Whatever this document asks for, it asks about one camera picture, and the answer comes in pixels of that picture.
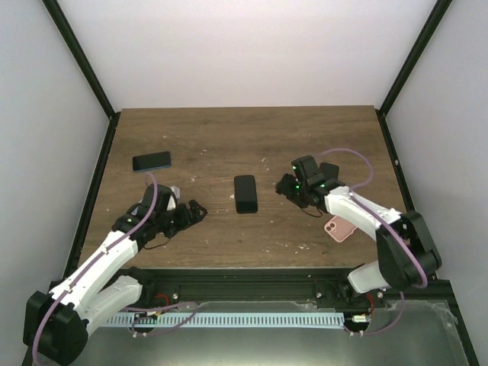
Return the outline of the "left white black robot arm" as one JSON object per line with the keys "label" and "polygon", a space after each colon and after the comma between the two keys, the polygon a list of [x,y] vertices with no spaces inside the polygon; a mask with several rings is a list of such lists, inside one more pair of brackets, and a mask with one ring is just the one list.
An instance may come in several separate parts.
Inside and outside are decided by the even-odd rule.
{"label": "left white black robot arm", "polygon": [[78,269],[48,293],[30,296],[23,342],[34,356],[69,365],[95,330],[116,313],[133,304],[146,308],[155,301],[156,289],[148,274],[138,268],[124,274],[119,270],[157,235],[171,239],[207,216],[197,201],[178,199],[175,186],[149,185]]}

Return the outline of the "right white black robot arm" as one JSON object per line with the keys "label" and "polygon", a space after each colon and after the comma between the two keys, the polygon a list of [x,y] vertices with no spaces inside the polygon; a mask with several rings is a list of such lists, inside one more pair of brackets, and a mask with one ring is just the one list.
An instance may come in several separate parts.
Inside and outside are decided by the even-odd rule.
{"label": "right white black robot arm", "polygon": [[276,192],[300,208],[313,206],[341,217],[376,242],[377,260],[349,272],[348,282],[339,287],[339,298],[347,307],[356,307],[376,289],[425,288],[428,276],[441,267],[426,222],[414,210],[400,213],[382,207],[337,179],[308,185],[286,174],[276,184]]}

